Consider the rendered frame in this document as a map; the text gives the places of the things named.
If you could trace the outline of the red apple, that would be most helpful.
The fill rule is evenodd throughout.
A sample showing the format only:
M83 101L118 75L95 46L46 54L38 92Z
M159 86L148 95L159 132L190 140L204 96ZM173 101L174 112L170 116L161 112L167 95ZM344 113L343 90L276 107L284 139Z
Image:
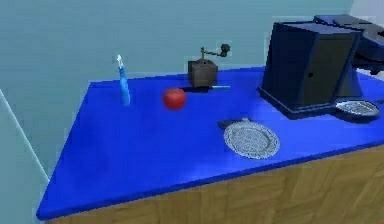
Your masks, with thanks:
M179 110L186 104L186 94L181 88L170 88L163 93L162 101L169 110Z

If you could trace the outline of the blue spray bottle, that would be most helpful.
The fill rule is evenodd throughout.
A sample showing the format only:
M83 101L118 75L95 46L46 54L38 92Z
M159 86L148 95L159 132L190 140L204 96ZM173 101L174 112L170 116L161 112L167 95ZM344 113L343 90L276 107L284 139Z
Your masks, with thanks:
M124 63L120 55L117 56L117 62L118 62L118 69L119 69L119 76L120 76L120 87L121 87L121 96L123 100L123 105L129 106L131 101L130 91L129 91L128 82L125 74Z

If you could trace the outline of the brown coffee grinder with crank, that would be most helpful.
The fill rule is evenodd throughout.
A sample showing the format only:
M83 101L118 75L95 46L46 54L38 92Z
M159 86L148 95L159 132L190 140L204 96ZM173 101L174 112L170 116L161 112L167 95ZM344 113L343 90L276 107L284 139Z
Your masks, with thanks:
M230 52L229 44L222 44L220 52L207 51L204 47L200 48L201 57L198 60L188 62L188 80L192 87L211 87L217 84L218 66L206 55L226 57Z

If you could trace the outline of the blue topped wooden counter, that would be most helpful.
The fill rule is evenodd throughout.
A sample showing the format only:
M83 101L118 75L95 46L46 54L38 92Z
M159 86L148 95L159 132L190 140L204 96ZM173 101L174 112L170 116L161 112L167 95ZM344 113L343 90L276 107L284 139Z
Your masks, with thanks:
M89 85L36 212L49 220L146 196L218 182L384 143L384 113L368 124L330 115L289 120L260 98L260 67L224 70L221 90L192 93L179 111L163 92L187 85L185 75L132 79L130 106L119 102L118 81ZM380 100L384 82L359 78L367 99ZM277 154L252 160L233 153L218 124L251 120L280 140Z

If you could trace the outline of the grey patterned plate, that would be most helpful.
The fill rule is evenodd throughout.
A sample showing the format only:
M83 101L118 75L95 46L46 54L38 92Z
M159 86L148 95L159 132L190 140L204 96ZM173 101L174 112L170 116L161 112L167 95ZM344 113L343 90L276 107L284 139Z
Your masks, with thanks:
M229 124L223 139L233 152L250 159L267 159L280 149L280 140L271 129L249 119Z

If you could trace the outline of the dark blue coffee machine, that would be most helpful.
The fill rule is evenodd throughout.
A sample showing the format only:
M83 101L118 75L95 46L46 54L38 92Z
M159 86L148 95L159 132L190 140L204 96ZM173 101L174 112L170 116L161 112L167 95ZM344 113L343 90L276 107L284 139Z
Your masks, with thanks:
M384 27L348 14L273 25L260 96L287 117L375 119L357 71L384 71Z

